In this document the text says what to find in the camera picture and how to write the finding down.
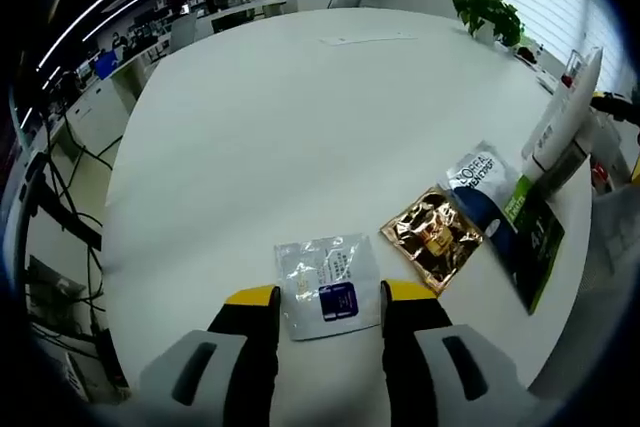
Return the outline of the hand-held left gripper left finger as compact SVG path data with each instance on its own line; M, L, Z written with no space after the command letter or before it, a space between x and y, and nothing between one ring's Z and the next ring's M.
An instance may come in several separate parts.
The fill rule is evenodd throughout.
M149 426L268 426L278 374L280 288L240 290L209 327L150 362L139 404Z

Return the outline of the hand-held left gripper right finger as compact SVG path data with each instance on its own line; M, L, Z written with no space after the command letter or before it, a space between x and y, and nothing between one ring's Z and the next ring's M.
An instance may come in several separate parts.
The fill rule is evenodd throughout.
M383 280L381 328L393 426L521 426L533 412L514 362L427 287Z

